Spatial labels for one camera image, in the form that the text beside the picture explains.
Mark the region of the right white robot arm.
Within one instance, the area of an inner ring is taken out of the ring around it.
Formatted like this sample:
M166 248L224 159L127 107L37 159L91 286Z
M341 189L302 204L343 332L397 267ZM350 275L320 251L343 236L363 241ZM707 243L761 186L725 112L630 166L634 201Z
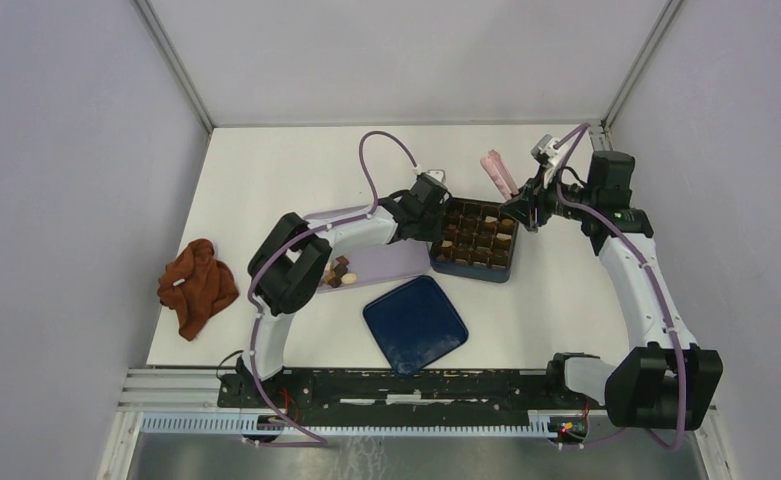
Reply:
M559 354L560 371L543 382L546 400L568 408L583 395L621 428L693 431L712 404L724 366L698 345L669 297L648 215L632 207L632 156L600 151L585 182L559 175L566 157L536 150L534 177L499 210L529 231L552 217L576 220L608 274L626 322L630 351L618 365L588 355Z

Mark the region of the pink tongs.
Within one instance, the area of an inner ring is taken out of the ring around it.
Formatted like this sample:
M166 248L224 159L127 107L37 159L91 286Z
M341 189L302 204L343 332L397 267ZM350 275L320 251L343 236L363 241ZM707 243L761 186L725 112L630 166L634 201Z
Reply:
M488 151L480 160L480 165L505 200L511 200L519 194L513 176L497 151Z

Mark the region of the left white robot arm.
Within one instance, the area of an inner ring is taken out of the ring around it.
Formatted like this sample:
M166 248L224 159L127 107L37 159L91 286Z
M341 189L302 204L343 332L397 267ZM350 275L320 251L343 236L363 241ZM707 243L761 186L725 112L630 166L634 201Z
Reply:
M295 313L314 297L327 264L340 256L402 241L433 242L451 194L443 172L429 170L413 186L377 205L309 222L291 212L282 216L248 265L248 300L255 307L241 363L247 376L241 392L256 407L280 394L275 376L284 367L284 347Z

